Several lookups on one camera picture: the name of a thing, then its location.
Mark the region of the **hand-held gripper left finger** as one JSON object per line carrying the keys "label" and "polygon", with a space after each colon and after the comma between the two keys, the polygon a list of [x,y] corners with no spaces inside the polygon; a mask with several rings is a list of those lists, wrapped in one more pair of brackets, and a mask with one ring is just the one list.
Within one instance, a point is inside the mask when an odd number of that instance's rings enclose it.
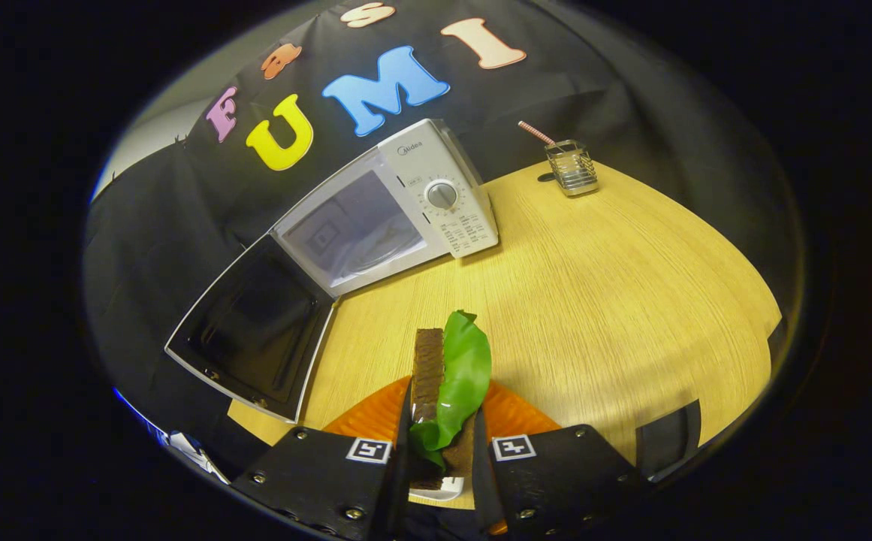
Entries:
{"label": "hand-held gripper left finger", "polygon": [[400,391],[394,437],[292,428],[230,487],[261,513],[319,540],[397,540],[409,501],[411,378]]}

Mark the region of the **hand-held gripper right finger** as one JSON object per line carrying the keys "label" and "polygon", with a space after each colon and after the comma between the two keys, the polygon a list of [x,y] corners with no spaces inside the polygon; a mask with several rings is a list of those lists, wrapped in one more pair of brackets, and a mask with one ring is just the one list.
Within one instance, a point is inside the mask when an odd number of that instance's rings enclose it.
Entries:
{"label": "hand-held gripper right finger", "polygon": [[643,476],[595,428],[562,428],[497,382],[475,417],[471,479],[487,532],[581,538],[643,493]]}

